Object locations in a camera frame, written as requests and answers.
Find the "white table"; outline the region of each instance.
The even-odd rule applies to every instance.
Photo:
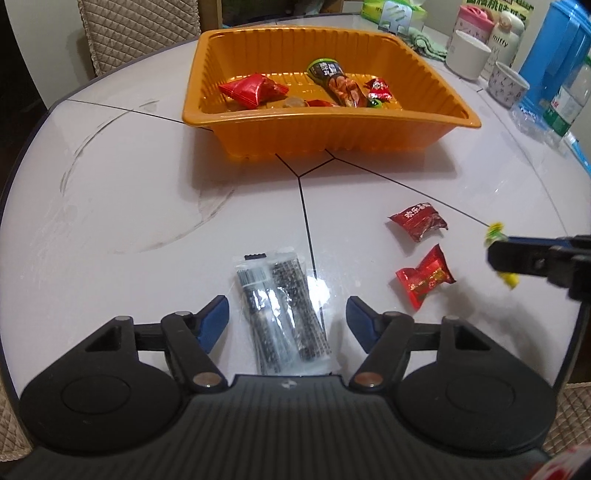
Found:
[[[376,29],[356,15],[277,24]],[[237,163],[212,132],[181,122],[195,46],[125,66],[61,101],[26,150],[0,226],[0,332],[17,394],[110,318],[157,322],[217,294],[231,314],[213,359],[228,377],[255,373],[235,258],[283,247],[316,268],[313,295],[348,377],[364,353],[346,327],[346,299],[414,314],[395,271],[438,242],[457,283],[432,292],[417,321],[463,317],[555,380],[579,305],[538,278],[509,291],[482,243],[485,225],[499,220],[511,235],[590,232],[591,181],[573,157],[524,137],[481,85],[431,62],[480,116],[480,130],[455,129],[424,154]],[[388,216],[425,201],[449,231],[414,244]],[[411,368],[433,355],[413,355]],[[141,358],[166,369],[158,353]]]

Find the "metal screw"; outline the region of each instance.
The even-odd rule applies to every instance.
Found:
[[[355,383],[362,387],[379,387],[384,382],[384,378],[376,372],[361,372],[355,375]]]
[[[200,387],[215,387],[222,381],[222,377],[220,377],[217,373],[214,372],[202,372],[197,374],[193,377],[193,383],[195,385],[199,385]]]

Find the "red candy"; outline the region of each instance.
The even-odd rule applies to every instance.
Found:
[[[368,98],[377,98],[383,102],[392,99],[392,93],[388,88],[388,84],[384,79],[374,78],[365,84],[365,87],[369,89]]]
[[[308,106],[339,106],[334,103],[327,102],[326,100],[306,100]]]
[[[417,268],[402,268],[396,276],[406,290],[410,303],[418,310],[427,293],[440,283],[455,283],[439,244],[435,245]]]
[[[224,95],[228,95],[251,110],[267,100],[285,96],[290,90],[288,86],[276,83],[260,73],[224,83],[218,88]]]
[[[415,242],[420,242],[429,230],[447,230],[447,223],[430,203],[419,203],[392,215],[390,219],[404,228]]]

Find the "pink container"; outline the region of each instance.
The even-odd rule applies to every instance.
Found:
[[[462,5],[457,14],[456,24],[453,26],[452,35],[456,30],[463,31],[474,38],[477,38],[483,43],[488,42],[491,36],[492,29],[495,28],[495,23],[488,18],[486,12],[474,5]]]

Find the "table seam line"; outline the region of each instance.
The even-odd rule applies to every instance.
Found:
[[[339,158],[339,157],[335,157],[335,160],[339,160],[339,161],[341,161],[341,162],[343,162],[343,163],[345,163],[345,164],[347,164],[347,165],[350,165],[350,166],[352,166],[352,167],[356,167],[356,168],[359,168],[360,170],[363,170],[363,171],[366,171],[366,172],[368,172],[368,173],[372,173],[372,174],[374,174],[374,175],[377,175],[378,177],[381,177],[381,178],[383,178],[384,180],[391,181],[391,182],[393,182],[393,183],[395,183],[395,184],[397,184],[397,185],[400,185],[400,186],[402,186],[402,187],[405,187],[406,189],[412,190],[413,192],[416,192],[416,193],[418,193],[418,194],[420,194],[420,195],[423,195],[423,196],[425,196],[425,197],[427,197],[427,198],[429,198],[429,199],[433,200],[434,202],[441,203],[441,204],[445,205],[446,207],[448,207],[448,208],[451,208],[452,210],[455,210],[456,212],[458,212],[458,213],[461,213],[462,215],[465,215],[465,216],[467,216],[469,219],[471,219],[471,220],[474,220],[475,222],[477,222],[477,223],[481,224],[482,226],[485,226],[485,227],[488,227],[488,226],[489,226],[487,223],[485,223],[485,222],[483,222],[482,220],[480,220],[480,219],[476,218],[475,216],[473,216],[473,215],[470,215],[469,213],[463,212],[463,211],[462,211],[462,210],[460,210],[459,208],[456,208],[456,207],[454,207],[453,205],[450,205],[450,204],[449,204],[449,203],[447,203],[447,202],[444,202],[444,201],[442,201],[442,200],[439,200],[438,198],[435,198],[435,197],[433,197],[433,196],[431,196],[431,195],[429,195],[429,194],[427,194],[427,193],[424,193],[424,192],[422,192],[421,190],[417,190],[417,189],[415,189],[415,188],[413,188],[413,187],[409,187],[408,185],[405,185],[404,183],[402,183],[402,182],[400,182],[400,181],[398,181],[398,180],[393,180],[393,179],[391,179],[391,178],[387,177],[386,175],[382,175],[381,173],[374,172],[374,171],[372,171],[372,170],[370,170],[370,169],[368,169],[368,168],[361,167],[361,166],[359,166],[359,165],[356,165],[356,164],[354,164],[354,163],[351,163],[351,162],[349,162],[349,161],[347,161],[347,160],[343,160],[342,158]]]
[[[314,260],[314,249],[312,247],[312,236],[310,235],[310,224],[308,223],[308,213],[306,212],[306,201],[304,200],[304,190],[301,186],[301,178],[298,177],[297,183],[298,183],[298,187],[300,189],[301,208],[304,213],[304,223],[306,224],[306,234],[308,236],[308,248],[310,249],[310,259],[312,260],[312,272],[314,273],[314,278],[316,280],[318,280],[318,273],[316,271],[316,262]],[[326,327],[324,326],[324,315],[322,313],[322,305],[319,307],[319,313],[320,313],[320,323],[322,324],[322,330],[324,331],[324,335],[326,335]]]
[[[162,120],[168,120],[168,121],[174,122],[176,124],[186,125],[186,123],[183,122],[183,121],[181,121],[181,120],[175,120],[174,118],[168,118],[168,117],[165,117],[165,116],[154,115],[153,113],[142,112],[141,110],[136,110],[134,108],[123,108],[121,106],[105,105],[104,103],[89,102],[88,100],[75,100],[75,99],[72,99],[72,98],[67,98],[65,101],[66,102],[85,103],[87,105],[103,106],[103,107],[106,107],[106,108],[114,108],[116,110],[122,110],[122,111],[125,111],[125,112],[138,113],[140,115],[146,115],[146,116],[151,116],[153,118],[160,118]],[[207,127],[196,127],[196,128],[200,128],[201,130],[207,130],[209,132],[213,132],[213,130],[211,128],[207,128]]]
[[[527,160],[527,163],[530,164],[530,167],[534,171],[534,174],[535,174],[536,178],[538,179],[538,181],[542,185],[542,188],[546,192],[546,196],[548,197],[548,200],[550,201],[550,204],[552,205],[552,208],[554,209],[554,213],[556,213],[556,216],[558,217],[558,221],[560,222],[560,226],[562,227],[562,230],[564,230],[565,235],[568,235],[569,233],[568,233],[568,231],[566,229],[566,226],[565,226],[565,224],[564,224],[564,222],[562,220],[562,216],[560,215],[560,212],[558,211],[558,208],[554,204],[554,199],[552,198],[552,195],[550,195],[550,192],[548,191],[548,188],[546,188],[546,185],[545,185],[544,181],[542,180],[542,178],[540,177],[540,174],[535,169],[534,164],[531,161],[530,156],[528,155],[527,150],[525,149],[525,147],[523,145],[521,145],[521,143],[519,143],[519,141],[516,139],[515,135],[513,135],[513,133],[511,132],[511,130],[509,130],[507,128],[507,126],[503,123],[503,120],[501,120],[501,117],[499,117],[499,115],[495,112],[494,108],[489,105],[489,103],[486,101],[486,98],[484,96],[480,95],[480,94],[479,94],[479,97],[482,98],[482,101],[485,103],[485,105],[488,107],[488,109],[492,112],[492,114],[496,117],[496,119],[499,121],[499,123],[503,126],[503,128],[505,129],[505,131],[513,139],[513,141],[517,145],[517,148],[519,148],[519,151],[523,154],[523,156]]]

